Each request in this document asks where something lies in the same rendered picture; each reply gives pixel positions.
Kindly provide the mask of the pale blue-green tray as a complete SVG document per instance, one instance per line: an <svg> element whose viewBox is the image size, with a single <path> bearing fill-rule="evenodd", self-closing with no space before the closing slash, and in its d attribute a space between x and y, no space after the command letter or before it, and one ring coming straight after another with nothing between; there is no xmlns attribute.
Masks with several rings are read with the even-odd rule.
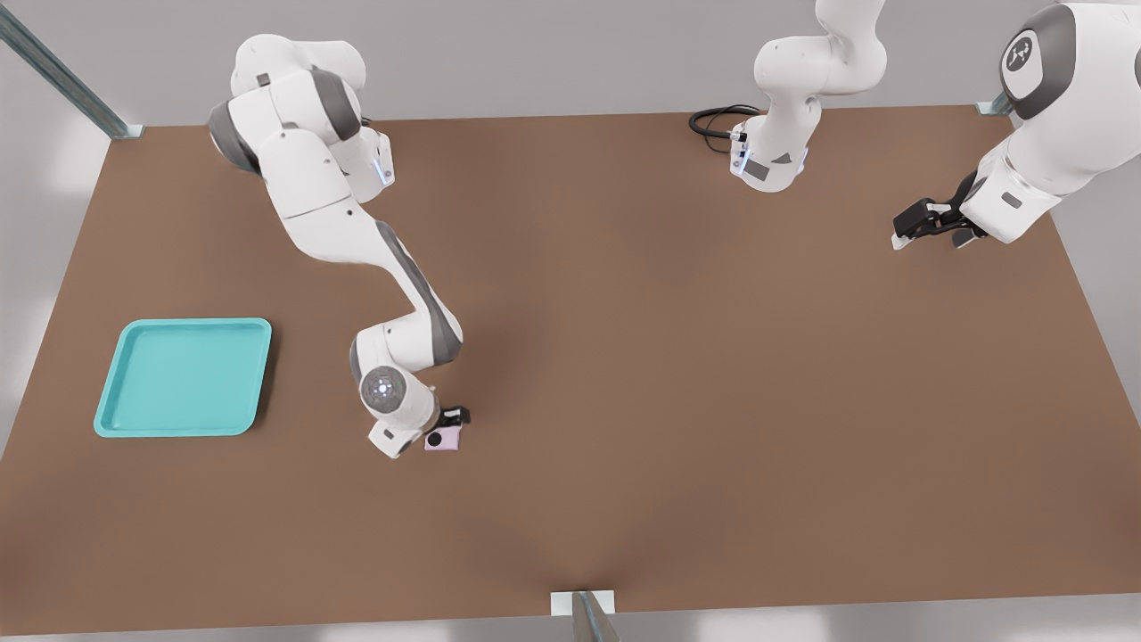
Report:
<svg viewBox="0 0 1141 642"><path fill-rule="evenodd" d="M104 438L235 436L253 426L272 325L260 317L139 318L119 334L94 412Z"/></svg>

